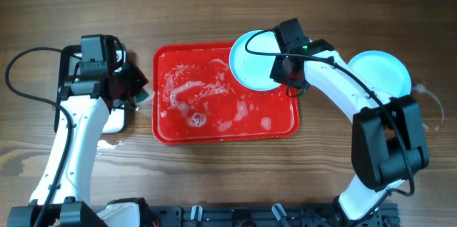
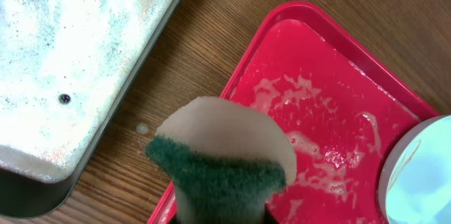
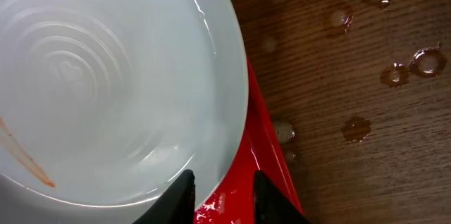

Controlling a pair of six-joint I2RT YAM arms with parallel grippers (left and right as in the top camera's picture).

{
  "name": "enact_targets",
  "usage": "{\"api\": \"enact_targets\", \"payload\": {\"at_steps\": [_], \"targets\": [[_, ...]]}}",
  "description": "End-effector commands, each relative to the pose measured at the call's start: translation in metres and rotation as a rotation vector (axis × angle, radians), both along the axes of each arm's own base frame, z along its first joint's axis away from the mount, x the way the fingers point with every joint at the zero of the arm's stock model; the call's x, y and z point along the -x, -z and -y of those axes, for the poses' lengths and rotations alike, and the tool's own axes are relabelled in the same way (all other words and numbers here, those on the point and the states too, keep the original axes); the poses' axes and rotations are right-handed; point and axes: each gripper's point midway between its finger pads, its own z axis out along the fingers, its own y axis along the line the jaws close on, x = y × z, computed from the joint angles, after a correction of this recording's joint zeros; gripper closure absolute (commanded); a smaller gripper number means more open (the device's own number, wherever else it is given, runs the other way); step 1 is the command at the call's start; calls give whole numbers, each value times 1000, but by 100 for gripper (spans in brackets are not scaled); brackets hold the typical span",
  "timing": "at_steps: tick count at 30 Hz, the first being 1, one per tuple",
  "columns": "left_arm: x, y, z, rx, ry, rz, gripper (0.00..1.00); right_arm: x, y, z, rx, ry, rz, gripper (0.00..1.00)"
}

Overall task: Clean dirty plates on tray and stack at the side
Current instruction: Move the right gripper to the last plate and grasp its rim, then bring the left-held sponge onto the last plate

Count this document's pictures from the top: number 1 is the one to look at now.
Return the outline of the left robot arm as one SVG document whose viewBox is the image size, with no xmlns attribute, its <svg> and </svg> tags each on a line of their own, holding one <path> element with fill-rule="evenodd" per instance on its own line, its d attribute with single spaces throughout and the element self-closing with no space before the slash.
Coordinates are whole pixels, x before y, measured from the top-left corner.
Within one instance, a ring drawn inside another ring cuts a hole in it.
<svg viewBox="0 0 457 227">
<path fill-rule="evenodd" d="M 8 226 L 149 226 L 154 213 L 144 198 L 91 208 L 90 185 L 97 143 L 115 100 L 143 91 L 148 80 L 127 61 L 119 72 L 68 76 L 59 90 L 60 120 L 44 174 L 27 206 L 13 207 Z"/>
</svg>

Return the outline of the white plate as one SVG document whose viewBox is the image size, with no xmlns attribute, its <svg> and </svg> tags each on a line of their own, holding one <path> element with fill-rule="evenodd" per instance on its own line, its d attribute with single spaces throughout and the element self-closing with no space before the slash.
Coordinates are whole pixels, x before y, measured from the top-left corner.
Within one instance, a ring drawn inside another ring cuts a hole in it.
<svg viewBox="0 0 457 227">
<path fill-rule="evenodd" d="M 384 51 L 364 51 L 348 63 L 357 74 L 395 97 L 411 94 L 411 76 L 406 66 Z"/>
<path fill-rule="evenodd" d="M 258 32 L 259 30 L 250 31 L 235 41 L 229 54 L 229 66 L 231 73 L 241 85 L 254 91 L 270 91 L 280 86 L 280 83 L 270 78 L 275 57 L 251 54 L 245 48 L 246 42 Z M 280 52 L 272 32 L 255 36 L 248 43 L 248 48 L 256 52 Z"/>
</svg>

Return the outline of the green scrubbing sponge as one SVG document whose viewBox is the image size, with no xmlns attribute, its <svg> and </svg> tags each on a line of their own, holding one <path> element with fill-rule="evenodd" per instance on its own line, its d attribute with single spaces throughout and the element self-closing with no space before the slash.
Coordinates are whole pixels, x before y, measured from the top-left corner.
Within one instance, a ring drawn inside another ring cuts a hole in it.
<svg viewBox="0 0 457 227">
<path fill-rule="evenodd" d="M 142 89 L 136 96 L 135 96 L 135 102 L 136 103 L 143 103 L 147 102 L 151 99 L 151 92 L 147 91 L 146 89 Z"/>
</svg>

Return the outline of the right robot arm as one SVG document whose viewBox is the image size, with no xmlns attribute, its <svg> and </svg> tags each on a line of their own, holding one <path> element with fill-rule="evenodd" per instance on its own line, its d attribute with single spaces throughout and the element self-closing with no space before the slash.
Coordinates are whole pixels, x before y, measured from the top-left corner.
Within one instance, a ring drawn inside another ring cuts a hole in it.
<svg viewBox="0 0 457 227">
<path fill-rule="evenodd" d="M 288 86 L 315 86 L 352 123 L 355 176 L 333 201 L 333 225 L 356 226 L 373 218 L 392 193 L 415 194 L 414 176 L 428 166 L 429 153 L 420 106 L 410 94 L 381 89 L 350 68 L 337 51 L 310 46 L 276 54 L 271 78 Z"/>
</svg>

